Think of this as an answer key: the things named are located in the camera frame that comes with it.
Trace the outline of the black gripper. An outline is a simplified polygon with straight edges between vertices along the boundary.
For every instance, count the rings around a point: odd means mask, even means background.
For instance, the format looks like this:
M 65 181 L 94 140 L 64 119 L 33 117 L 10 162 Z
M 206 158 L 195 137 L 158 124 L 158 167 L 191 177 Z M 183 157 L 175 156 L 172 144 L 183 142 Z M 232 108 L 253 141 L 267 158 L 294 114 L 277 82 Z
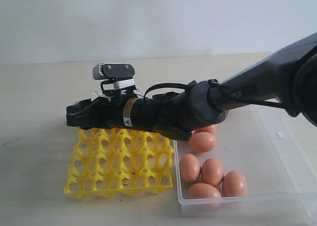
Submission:
M 66 107 L 66 125 L 82 130 L 121 128 L 154 132 L 162 105 L 162 101 L 149 98 L 127 97 L 119 102 L 102 97 L 85 99 Z

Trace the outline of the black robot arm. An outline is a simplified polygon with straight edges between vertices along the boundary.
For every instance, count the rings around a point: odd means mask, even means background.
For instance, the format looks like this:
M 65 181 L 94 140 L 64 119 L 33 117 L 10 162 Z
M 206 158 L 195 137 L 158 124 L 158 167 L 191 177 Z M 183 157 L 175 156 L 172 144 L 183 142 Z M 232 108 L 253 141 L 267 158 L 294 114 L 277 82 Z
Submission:
M 82 100 L 66 108 L 68 126 L 83 130 L 132 129 L 158 133 L 186 141 L 193 130 L 223 122 L 232 109 L 260 105 L 284 109 L 290 116 L 302 114 L 317 122 L 317 36 L 298 40 L 224 82 L 210 79 L 189 84 L 161 83 L 151 90 L 170 92 L 138 94 L 135 70 L 126 63 L 100 63 L 93 78 L 113 89 L 96 99 Z

